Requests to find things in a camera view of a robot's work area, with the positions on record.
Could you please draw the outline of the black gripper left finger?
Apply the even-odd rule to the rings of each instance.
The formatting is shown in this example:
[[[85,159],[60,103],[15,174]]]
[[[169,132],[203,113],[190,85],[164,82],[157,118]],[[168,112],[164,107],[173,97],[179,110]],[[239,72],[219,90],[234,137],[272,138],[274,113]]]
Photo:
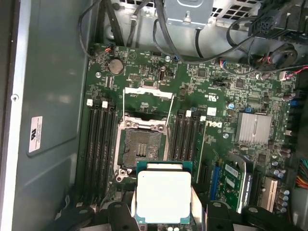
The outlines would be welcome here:
[[[110,203],[107,209],[95,213],[90,224],[78,231],[139,231],[136,219],[131,215],[133,192],[125,192],[120,201]]]

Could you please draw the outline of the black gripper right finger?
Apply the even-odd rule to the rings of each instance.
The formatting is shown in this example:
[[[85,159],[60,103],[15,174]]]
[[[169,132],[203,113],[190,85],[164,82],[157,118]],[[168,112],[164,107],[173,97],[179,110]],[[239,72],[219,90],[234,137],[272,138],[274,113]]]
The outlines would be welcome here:
[[[244,207],[241,213],[219,201],[209,201],[192,187],[192,216],[198,231],[299,231],[299,227],[264,208]]]

